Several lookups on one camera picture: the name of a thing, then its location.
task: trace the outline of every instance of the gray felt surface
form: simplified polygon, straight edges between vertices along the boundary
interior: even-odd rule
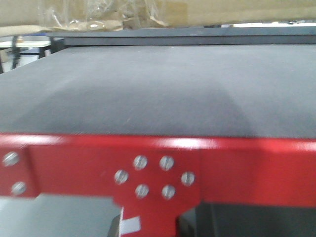
[[[68,48],[0,75],[0,132],[316,138],[316,46]]]

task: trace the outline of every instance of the gray floor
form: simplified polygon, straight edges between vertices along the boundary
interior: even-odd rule
[[[120,208],[111,199],[0,198],[1,237],[106,237]]]

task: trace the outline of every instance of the bolt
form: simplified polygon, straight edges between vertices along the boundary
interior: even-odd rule
[[[145,168],[147,163],[148,163],[148,160],[146,156],[137,156],[134,159],[134,167],[136,170],[141,170]]]
[[[118,170],[114,175],[114,180],[117,184],[123,184],[128,179],[128,173],[125,170]]]
[[[146,184],[140,184],[135,190],[135,194],[139,199],[142,199],[147,196],[149,193],[149,188]]]
[[[11,187],[11,193],[14,196],[19,196],[19,195],[23,194],[25,191],[26,191],[26,184],[24,182],[16,182]]]
[[[195,175],[192,172],[185,172],[181,176],[181,182],[184,186],[191,186],[194,183]]]
[[[176,189],[172,185],[166,185],[163,187],[161,193],[166,200],[170,200],[175,195]]]
[[[168,171],[173,167],[174,160],[170,156],[164,156],[161,158],[159,165],[164,171]]]
[[[20,160],[19,154],[16,152],[9,152],[3,157],[2,163],[4,166],[13,166]]]

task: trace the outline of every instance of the red metal bracket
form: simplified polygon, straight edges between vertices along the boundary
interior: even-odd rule
[[[316,207],[315,140],[0,135],[0,155],[12,151],[22,159],[0,168],[6,177],[0,195],[10,195],[12,183],[23,181],[27,190],[21,197],[114,197],[124,206],[123,220],[139,220],[139,230],[127,236],[173,236],[176,217],[201,200]],[[133,162],[139,155],[148,163],[137,170]],[[163,156],[174,159],[169,171],[160,167]],[[120,185],[118,170],[128,173]],[[191,186],[181,182],[185,172],[195,176]],[[141,184],[149,192],[139,198],[135,190]],[[175,188],[171,199],[162,195],[166,185]]]

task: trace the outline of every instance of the cardboard box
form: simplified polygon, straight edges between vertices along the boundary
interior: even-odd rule
[[[316,0],[0,0],[0,4],[0,26],[16,26],[0,28],[0,36],[316,19]]]

